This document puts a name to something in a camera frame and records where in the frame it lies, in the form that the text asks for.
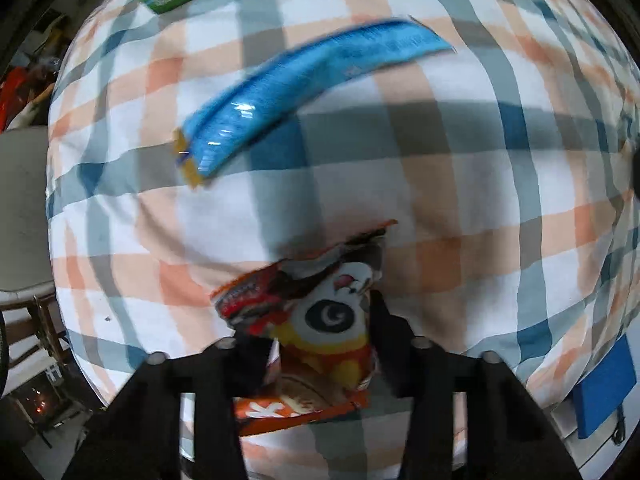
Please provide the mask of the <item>orange cartoon snack bag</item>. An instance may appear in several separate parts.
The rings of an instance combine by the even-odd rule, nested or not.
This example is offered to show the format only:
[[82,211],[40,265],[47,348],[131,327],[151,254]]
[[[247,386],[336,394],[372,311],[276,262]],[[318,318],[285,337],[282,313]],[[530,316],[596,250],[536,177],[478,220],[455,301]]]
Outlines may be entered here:
[[282,259],[215,289],[210,300],[235,333],[269,338],[265,382],[235,401],[243,437],[364,408],[376,370],[370,291],[383,275],[388,220],[321,252]]

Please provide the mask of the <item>grey chair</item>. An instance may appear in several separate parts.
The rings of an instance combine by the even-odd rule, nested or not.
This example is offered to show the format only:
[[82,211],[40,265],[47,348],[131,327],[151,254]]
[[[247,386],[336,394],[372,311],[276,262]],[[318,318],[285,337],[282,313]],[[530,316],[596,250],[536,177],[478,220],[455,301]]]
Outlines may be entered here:
[[44,127],[1,135],[1,289],[52,280],[46,216],[48,133]]

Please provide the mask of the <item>plaid checkered tablecloth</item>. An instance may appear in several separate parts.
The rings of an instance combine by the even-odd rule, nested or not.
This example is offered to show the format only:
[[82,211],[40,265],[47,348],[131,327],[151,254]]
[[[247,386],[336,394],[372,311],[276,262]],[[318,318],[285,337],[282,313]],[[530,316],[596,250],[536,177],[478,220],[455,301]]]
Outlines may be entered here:
[[[172,134],[280,52],[380,18],[454,48],[337,87],[189,188]],[[58,304],[111,401],[151,352],[227,326],[236,276],[394,220],[390,310],[450,351],[498,353],[564,400],[639,313],[639,70],[589,0],[106,0],[49,114]]]

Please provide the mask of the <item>blue wafer stick pack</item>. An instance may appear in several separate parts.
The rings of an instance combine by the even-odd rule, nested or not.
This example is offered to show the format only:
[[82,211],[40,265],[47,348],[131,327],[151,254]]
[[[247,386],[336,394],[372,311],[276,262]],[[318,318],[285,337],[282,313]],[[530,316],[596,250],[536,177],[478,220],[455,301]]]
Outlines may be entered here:
[[341,29],[270,58],[214,96],[174,131],[177,166],[190,188],[322,93],[353,79],[454,47],[433,29],[388,18]]

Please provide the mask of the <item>white goose plush toy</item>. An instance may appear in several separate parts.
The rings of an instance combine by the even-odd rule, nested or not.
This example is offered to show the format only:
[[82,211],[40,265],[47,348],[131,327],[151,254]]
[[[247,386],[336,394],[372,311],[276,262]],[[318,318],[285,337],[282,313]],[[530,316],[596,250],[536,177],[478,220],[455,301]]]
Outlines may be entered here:
[[33,98],[25,107],[9,122],[6,131],[24,129],[32,125],[37,115],[50,103],[54,84],[49,84],[39,96]]

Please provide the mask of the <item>red plastic bag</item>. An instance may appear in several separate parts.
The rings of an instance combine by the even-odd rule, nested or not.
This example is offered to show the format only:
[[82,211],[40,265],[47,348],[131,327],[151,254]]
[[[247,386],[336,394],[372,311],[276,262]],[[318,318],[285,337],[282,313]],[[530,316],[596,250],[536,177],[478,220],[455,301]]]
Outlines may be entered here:
[[11,120],[28,102],[29,89],[34,80],[34,71],[25,67],[14,67],[9,70],[1,84],[1,130],[9,127]]

